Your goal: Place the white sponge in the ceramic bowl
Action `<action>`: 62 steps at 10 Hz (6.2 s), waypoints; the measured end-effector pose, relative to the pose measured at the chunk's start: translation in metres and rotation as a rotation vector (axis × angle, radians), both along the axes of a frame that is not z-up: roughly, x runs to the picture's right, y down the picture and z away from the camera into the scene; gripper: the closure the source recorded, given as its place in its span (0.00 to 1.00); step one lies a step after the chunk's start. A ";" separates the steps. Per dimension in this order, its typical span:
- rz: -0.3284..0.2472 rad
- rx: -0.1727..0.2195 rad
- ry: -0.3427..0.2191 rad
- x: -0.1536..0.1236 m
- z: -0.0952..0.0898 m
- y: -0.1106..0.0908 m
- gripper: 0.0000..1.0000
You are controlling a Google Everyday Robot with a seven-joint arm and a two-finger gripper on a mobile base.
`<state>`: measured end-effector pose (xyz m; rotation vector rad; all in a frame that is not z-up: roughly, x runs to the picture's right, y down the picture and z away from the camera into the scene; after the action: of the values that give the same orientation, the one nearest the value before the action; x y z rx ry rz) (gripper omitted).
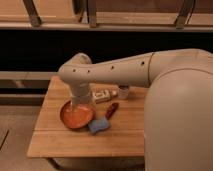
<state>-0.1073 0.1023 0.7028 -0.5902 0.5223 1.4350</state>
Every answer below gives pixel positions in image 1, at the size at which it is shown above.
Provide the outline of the beige cylindrical gripper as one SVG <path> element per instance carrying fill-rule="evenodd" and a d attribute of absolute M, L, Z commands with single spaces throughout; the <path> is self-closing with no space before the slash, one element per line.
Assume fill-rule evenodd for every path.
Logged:
<path fill-rule="evenodd" d="M 88 83 L 71 84 L 70 95 L 71 95 L 71 110 L 74 111 L 78 106 L 85 105 L 92 109 L 95 108 L 94 101 L 92 98 L 92 91 Z"/>

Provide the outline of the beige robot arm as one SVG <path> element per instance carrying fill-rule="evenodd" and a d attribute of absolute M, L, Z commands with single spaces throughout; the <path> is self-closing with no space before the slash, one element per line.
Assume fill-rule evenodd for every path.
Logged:
<path fill-rule="evenodd" d="M 59 69 L 77 102 L 91 83 L 147 87 L 145 114 L 213 112 L 213 54 L 201 49 L 150 52 L 93 64 L 82 53 Z"/>

